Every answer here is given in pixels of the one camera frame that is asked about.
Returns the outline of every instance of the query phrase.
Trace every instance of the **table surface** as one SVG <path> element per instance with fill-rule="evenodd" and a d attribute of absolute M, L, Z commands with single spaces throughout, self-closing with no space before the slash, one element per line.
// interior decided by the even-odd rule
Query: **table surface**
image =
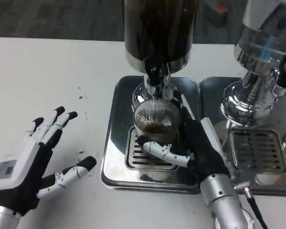
<path fill-rule="evenodd" d="M 174 76 L 197 82 L 209 76 L 241 76 L 244 70 L 234 60 L 233 48 L 194 44 L 190 62 Z M 46 174 L 86 156 L 98 161 L 76 185 L 42 201 L 18 228 L 213 228 L 201 195 L 117 191 L 102 185 L 100 166 L 114 87 L 123 76 L 136 74 L 126 61 L 123 42 L 0 38 L 0 154 L 21 141 L 33 119 L 50 116 L 51 109 L 63 105 L 79 116 L 65 128 Z M 249 209 L 243 196 L 241 200 Z M 256 200 L 269 228 L 286 228 L 286 198 Z"/>

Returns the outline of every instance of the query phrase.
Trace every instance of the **gray carpet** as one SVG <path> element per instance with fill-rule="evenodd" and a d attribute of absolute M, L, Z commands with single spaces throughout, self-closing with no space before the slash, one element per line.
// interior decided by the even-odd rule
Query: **gray carpet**
<path fill-rule="evenodd" d="M 234 44 L 242 29 L 245 0 L 219 0 L 229 9 L 216 27 L 197 12 L 194 43 Z M 121 0 L 0 0 L 0 37 L 123 41 Z"/>

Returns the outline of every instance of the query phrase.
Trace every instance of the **robotic arm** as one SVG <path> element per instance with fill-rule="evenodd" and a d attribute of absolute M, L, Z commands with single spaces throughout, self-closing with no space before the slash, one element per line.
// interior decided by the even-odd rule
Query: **robotic arm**
<path fill-rule="evenodd" d="M 174 165 L 187 167 L 197 175 L 198 185 L 206 206 L 215 216 L 222 229 L 247 229 L 248 223 L 243 214 L 238 194 L 231 182 L 230 172 L 225 165 L 225 156 L 221 151 L 215 131 L 209 118 L 201 122 L 195 120 L 185 97 L 174 92 L 183 115 L 181 131 L 186 136 L 188 156 L 174 153 L 174 146 L 155 142 L 140 136 L 137 143 L 147 152 Z"/>
<path fill-rule="evenodd" d="M 42 178 L 62 129 L 77 117 L 76 112 L 64 111 L 63 107 L 55 109 L 42 127 L 43 118 L 34 120 L 20 149 L 0 158 L 0 229 L 15 229 L 21 216 L 35 209 L 40 199 L 64 191 L 96 165 L 96 160 L 89 156 L 62 173 Z"/>

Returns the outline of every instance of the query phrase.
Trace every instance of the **chrome metal part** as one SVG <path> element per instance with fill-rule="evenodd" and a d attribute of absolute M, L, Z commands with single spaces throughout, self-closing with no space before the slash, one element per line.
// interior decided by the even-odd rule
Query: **chrome metal part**
<path fill-rule="evenodd" d="M 130 64 L 130 66 L 132 66 L 134 69 L 138 70 L 139 72 L 146 74 L 144 61 L 141 61 L 141 60 L 133 57 L 127 51 L 126 48 L 125 48 L 125 51 L 126 51 L 126 59 L 127 59 L 128 63 Z M 182 57 L 176 61 L 168 63 L 170 73 L 173 74 L 173 73 L 176 73 L 179 70 L 183 69 L 187 65 L 187 63 L 189 62 L 190 56 L 191 56 L 191 51 L 189 51 L 184 57 Z"/>
<path fill-rule="evenodd" d="M 245 194 L 246 198 L 253 198 L 253 194 L 252 194 L 251 190 L 249 189 L 249 187 L 244 188 L 244 194 Z"/>
<path fill-rule="evenodd" d="M 213 174 L 200 184 L 204 201 L 218 219 L 221 228 L 247 229 L 240 200 L 227 175 Z"/>
<path fill-rule="evenodd" d="M 19 213 L 0 206 L 0 229 L 16 229 L 20 218 Z"/>
<path fill-rule="evenodd" d="M 224 116 L 240 126 L 258 126 L 269 119 L 274 104 L 272 75 L 247 72 L 245 77 L 229 85 L 221 105 Z"/>
<path fill-rule="evenodd" d="M 148 99 L 154 99 L 155 97 L 147 92 L 147 88 L 151 88 L 150 86 L 146 86 L 147 81 L 144 79 L 144 83 L 140 84 L 135 91 L 133 92 L 133 103 L 132 107 L 133 110 L 142 102 Z M 177 88 L 173 85 L 170 84 L 169 87 L 166 89 L 162 90 L 162 96 L 161 98 L 167 99 L 167 100 L 172 100 L 174 98 L 173 91 L 177 90 Z"/>
<path fill-rule="evenodd" d="M 248 229 L 255 229 L 255 222 L 253 220 L 253 217 L 246 210 L 243 210 L 243 214 L 247 220 Z M 215 229 L 222 229 L 219 224 L 218 218 L 215 219 Z"/>
<path fill-rule="evenodd" d="M 242 191 L 245 187 L 249 187 L 249 186 L 250 186 L 250 181 L 244 181 L 242 183 L 234 185 L 234 189 L 237 191 Z"/>
<path fill-rule="evenodd" d="M 234 56 L 248 73 L 226 89 L 222 111 L 237 125 L 256 126 L 286 92 L 276 85 L 286 55 L 286 0 L 248 0 L 243 23 Z"/>
<path fill-rule="evenodd" d="M 247 70 L 267 76 L 286 55 L 286 0 L 248 0 L 243 24 L 235 58 Z"/>
<path fill-rule="evenodd" d="M 286 161 L 277 133 L 272 130 L 232 128 L 229 142 L 237 169 L 258 174 L 283 174 Z"/>
<path fill-rule="evenodd" d="M 187 168 L 153 165 L 150 159 L 132 157 L 141 156 L 132 154 L 135 136 L 131 138 L 131 134 L 135 133 L 132 94 L 142 82 L 143 77 L 126 76 L 116 85 L 101 168 L 103 184 L 113 189 L 199 193 L 195 176 Z M 186 78 L 172 78 L 172 83 L 188 98 L 192 112 L 199 118 L 197 84 Z M 149 161 L 150 165 L 133 164 L 134 160 Z"/>

